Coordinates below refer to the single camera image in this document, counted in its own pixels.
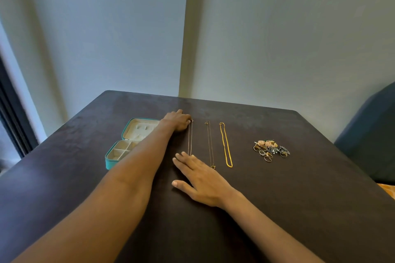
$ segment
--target pile of jewelry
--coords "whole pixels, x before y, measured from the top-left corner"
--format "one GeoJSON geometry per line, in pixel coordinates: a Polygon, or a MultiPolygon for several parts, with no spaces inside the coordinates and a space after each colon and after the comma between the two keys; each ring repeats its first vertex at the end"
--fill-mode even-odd
{"type": "Polygon", "coordinates": [[[274,140],[255,141],[254,151],[259,152],[266,162],[272,162],[274,154],[280,154],[281,157],[287,157],[290,152],[283,146],[277,145],[274,140]]]}

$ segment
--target dark table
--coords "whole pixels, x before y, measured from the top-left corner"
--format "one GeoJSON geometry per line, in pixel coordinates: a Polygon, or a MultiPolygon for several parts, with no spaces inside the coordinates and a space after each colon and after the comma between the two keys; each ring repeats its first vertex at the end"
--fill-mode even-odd
{"type": "MultiPolygon", "coordinates": [[[[194,119],[192,153],[326,262],[395,261],[395,201],[296,111],[105,91],[0,178],[0,261],[9,262],[76,208],[106,174],[104,155],[133,117],[161,119],[182,108],[194,119]],[[219,123],[233,168],[225,164],[219,123]],[[287,158],[267,163],[254,141],[274,139],[287,158]]],[[[175,134],[145,215],[117,262],[265,261],[222,210],[171,186],[185,177],[171,158],[187,150],[175,134]]]]}

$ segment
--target gold chain necklace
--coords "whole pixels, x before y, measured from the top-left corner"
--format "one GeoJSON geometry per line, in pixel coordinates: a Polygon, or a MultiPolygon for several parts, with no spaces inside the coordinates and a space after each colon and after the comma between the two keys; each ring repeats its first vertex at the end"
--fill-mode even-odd
{"type": "Polygon", "coordinates": [[[188,155],[191,156],[192,155],[192,131],[193,131],[193,126],[194,126],[194,120],[191,120],[191,122],[188,125],[188,155]],[[191,144],[189,145],[189,130],[191,130],[191,144]]]}
{"type": "Polygon", "coordinates": [[[213,152],[213,139],[211,138],[211,126],[210,126],[210,121],[205,122],[207,125],[207,139],[209,141],[209,156],[210,156],[210,167],[215,170],[215,165],[214,165],[214,152],[213,152]]]}
{"type": "Polygon", "coordinates": [[[232,157],[230,156],[230,151],[229,151],[229,143],[228,143],[228,137],[226,136],[226,131],[225,131],[225,123],[220,122],[220,130],[221,130],[221,135],[222,135],[222,143],[224,144],[224,152],[225,152],[225,160],[226,160],[226,165],[229,167],[233,167],[232,163],[232,157]],[[226,139],[226,145],[228,146],[228,153],[229,153],[229,159],[230,159],[230,164],[228,164],[228,157],[226,156],[226,149],[225,149],[225,142],[224,142],[224,135],[222,133],[222,125],[224,126],[224,132],[225,132],[225,139],[226,139]]]}

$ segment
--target jewelry box compartment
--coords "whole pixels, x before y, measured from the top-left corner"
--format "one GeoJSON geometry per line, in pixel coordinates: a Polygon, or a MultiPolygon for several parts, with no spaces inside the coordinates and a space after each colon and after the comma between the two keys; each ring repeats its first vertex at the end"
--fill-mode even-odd
{"type": "Polygon", "coordinates": [[[107,170],[111,169],[128,155],[158,124],[159,120],[141,118],[131,119],[122,132],[122,140],[117,141],[106,154],[107,170]]]}

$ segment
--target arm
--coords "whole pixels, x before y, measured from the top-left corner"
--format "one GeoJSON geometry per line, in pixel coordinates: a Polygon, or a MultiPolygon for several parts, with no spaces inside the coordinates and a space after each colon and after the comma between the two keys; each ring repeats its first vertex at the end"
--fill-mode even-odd
{"type": "Polygon", "coordinates": [[[180,180],[172,185],[195,201],[224,209],[271,262],[323,262],[195,156],[182,152],[176,154],[173,162],[193,187],[180,180]]]}
{"type": "Polygon", "coordinates": [[[190,119],[182,110],[168,113],[81,205],[13,262],[114,262],[145,212],[171,135],[190,119]]]}

